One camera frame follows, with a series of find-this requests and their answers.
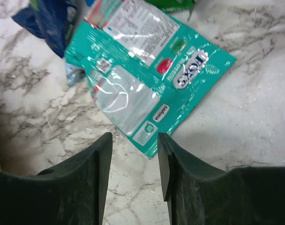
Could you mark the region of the green candy bag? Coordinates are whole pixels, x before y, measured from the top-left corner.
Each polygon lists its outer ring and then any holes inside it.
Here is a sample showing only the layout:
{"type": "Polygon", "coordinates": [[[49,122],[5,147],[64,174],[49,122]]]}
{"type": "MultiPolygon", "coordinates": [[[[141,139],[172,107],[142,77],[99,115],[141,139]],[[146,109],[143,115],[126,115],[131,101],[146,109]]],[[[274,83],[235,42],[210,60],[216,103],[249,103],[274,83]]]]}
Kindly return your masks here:
{"type": "Polygon", "coordinates": [[[180,11],[189,11],[187,20],[191,18],[193,9],[195,7],[195,0],[145,0],[147,3],[152,4],[160,10],[167,13],[174,13],[180,11]]]}

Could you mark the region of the blue Burts chips bag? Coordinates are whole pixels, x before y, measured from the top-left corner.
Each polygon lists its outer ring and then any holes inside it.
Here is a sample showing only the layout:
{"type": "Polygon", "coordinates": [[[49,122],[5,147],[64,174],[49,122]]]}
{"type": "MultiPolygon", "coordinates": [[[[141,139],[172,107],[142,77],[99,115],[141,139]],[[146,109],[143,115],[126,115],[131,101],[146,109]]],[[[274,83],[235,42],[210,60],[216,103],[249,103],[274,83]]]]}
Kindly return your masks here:
{"type": "Polygon", "coordinates": [[[83,0],[30,0],[12,19],[30,34],[43,39],[63,58],[84,3],[83,0]]]}

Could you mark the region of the blue M&M's packet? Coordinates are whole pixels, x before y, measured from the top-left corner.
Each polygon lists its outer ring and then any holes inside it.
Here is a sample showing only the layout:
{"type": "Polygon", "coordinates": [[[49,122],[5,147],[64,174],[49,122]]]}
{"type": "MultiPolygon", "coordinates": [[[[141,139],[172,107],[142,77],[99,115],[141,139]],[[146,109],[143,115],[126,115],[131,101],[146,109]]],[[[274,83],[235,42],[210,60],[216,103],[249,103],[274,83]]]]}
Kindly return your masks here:
{"type": "Polygon", "coordinates": [[[85,77],[85,71],[75,65],[65,63],[67,85],[74,86],[85,77]]]}

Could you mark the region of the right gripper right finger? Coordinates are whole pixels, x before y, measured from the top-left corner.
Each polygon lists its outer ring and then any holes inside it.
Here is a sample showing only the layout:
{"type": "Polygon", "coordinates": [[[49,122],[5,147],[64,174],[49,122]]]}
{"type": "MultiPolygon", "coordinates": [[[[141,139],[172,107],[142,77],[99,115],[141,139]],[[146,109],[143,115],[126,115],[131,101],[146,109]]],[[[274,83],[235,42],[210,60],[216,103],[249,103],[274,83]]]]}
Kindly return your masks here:
{"type": "Polygon", "coordinates": [[[285,167],[218,169],[168,134],[157,138],[163,199],[172,225],[285,225],[285,167]]]}

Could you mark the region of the teal Fox's candy bag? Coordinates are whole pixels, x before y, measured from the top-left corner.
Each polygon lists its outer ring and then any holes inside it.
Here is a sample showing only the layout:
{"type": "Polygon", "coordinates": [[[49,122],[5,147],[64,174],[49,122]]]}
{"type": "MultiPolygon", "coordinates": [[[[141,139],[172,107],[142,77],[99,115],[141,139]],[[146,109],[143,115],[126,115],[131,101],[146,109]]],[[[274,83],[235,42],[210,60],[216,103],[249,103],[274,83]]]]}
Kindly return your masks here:
{"type": "Polygon", "coordinates": [[[145,156],[171,134],[235,58],[143,0],[97,0],[65,50],[103,114],[145,156]]]}

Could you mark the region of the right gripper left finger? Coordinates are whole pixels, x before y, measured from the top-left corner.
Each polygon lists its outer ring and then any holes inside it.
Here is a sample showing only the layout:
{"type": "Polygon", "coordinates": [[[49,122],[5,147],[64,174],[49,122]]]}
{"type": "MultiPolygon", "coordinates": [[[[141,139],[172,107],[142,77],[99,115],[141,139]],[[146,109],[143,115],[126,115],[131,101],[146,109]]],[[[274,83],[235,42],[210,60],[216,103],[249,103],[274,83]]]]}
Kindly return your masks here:
{"type": "Polygon", "coordinates": [[[100,225],[103,222],[113,136],[37,175],[0,171],[0,225],[100,225]]]}

